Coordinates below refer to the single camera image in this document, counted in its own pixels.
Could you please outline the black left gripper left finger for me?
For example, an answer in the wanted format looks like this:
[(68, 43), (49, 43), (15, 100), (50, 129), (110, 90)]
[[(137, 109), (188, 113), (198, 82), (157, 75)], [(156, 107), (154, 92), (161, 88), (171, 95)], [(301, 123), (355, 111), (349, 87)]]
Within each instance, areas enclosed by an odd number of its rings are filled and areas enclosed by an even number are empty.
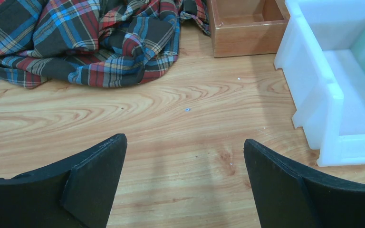
[(0, 178), (0, 228), (104, 228), (127, 149), (123, 133), (59, 160)]

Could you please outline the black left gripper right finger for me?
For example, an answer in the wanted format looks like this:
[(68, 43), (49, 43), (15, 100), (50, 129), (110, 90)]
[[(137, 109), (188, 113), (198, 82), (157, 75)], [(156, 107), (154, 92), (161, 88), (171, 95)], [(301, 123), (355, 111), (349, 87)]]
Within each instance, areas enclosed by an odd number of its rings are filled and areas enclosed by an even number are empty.
[(253, 139), (244, 159), (263, 228), (365, 228), (365, 184), (285, 157)]

